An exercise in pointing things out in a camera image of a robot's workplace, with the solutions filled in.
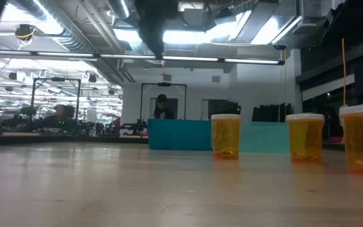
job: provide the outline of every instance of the wooden table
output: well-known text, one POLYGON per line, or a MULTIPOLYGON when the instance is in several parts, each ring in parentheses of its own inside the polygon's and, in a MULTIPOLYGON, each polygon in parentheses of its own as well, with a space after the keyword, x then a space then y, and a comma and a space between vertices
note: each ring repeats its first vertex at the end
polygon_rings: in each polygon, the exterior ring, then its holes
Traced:
POLYGON ((363 226, 363 176, 343 152, 150 151, 147 145, 0 146, 0 226, 363 226))

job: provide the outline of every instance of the teal box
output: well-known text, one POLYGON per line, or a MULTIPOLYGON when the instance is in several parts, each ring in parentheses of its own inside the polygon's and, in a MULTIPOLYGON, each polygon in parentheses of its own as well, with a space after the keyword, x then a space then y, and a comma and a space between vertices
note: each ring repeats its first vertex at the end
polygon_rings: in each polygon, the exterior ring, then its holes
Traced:
POLYGON ((150 149, 211 151, 211 121, 149 119, 150 149))
POLYGON ((247 122, 242 124, 240 153, 289 153, 288 124, 247 122))

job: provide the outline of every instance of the person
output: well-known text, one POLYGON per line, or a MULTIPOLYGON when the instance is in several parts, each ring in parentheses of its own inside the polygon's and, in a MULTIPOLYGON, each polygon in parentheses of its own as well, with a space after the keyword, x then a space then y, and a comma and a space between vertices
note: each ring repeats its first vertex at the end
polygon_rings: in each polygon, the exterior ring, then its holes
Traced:
POLYGON ((168 107, 168 98, 164 94, 160 94, 156 99, 155 119, 174 119, 173 111, 168 107))
POLYGON ((70 105, 56 105, 54 107, 55 115, 46 117, 42 120, 39 124, 37 124, 36 128, 61 128, 64 124, 66 125, 65 128, 73 126, 72 118, 74 117, 75 108, 70 105))

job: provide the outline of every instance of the desk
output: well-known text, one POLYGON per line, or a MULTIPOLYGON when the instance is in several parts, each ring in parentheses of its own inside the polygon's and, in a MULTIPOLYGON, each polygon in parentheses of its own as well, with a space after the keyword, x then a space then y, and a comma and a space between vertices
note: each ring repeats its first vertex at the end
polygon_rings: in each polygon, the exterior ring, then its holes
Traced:
POLYGON ((0 226, 363 226, 345 155, 150 151, 141 144, 0 146, 0 226))

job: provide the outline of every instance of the ductwork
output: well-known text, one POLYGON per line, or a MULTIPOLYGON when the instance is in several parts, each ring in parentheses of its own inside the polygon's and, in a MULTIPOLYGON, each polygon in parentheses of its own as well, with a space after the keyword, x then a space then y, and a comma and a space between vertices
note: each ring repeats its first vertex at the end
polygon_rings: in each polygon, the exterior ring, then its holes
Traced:
POLYGON ((130 16, 132 7, 130 0, 107 0, 107 2, 115 18, 122 20, 130 16))
MULTIPOLYGON (((89 42, 84 34, 74 25, 68 16, 60 9, 53 0, 8 0, 16 8, 35 17, 38 21, 47 21, 53 18, 64 31, 60 34, 65 38, 55 38, 62 46, 70 52, 96 53, 97 49, 89 42)), ((88 64, 99 70, 104 77, 113 83, 123 83, 124 77, 114 67, 111 67, 104 60, 88 62, 88 64)))

